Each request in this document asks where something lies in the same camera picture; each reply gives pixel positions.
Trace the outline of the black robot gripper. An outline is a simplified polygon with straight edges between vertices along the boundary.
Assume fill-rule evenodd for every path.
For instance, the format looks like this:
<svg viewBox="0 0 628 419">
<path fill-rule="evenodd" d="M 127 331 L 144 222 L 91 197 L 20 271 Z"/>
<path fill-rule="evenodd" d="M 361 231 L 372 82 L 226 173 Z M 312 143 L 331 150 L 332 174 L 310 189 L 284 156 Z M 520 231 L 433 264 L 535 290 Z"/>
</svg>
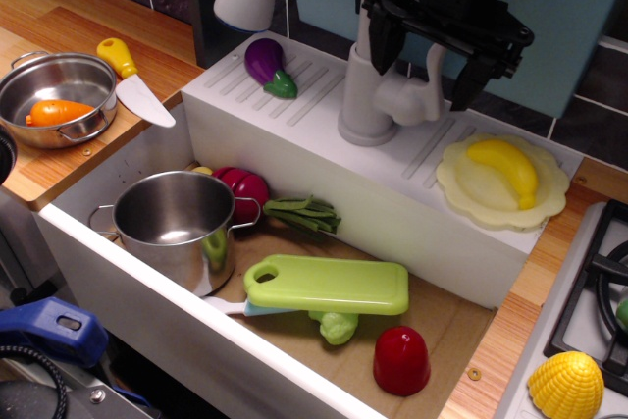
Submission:
<svg viewBox="0 0 628 419">
<path fill-rule="evenodd" d="M 490 79 L 512 77 L 534 40 L 501 0 L 363 0 L 363 6 L 370 18 L 371 63 L 381 76 L 409 33 L 466 57 L 452 89 L 452 112 L 465 111 Z"/>
</svg>

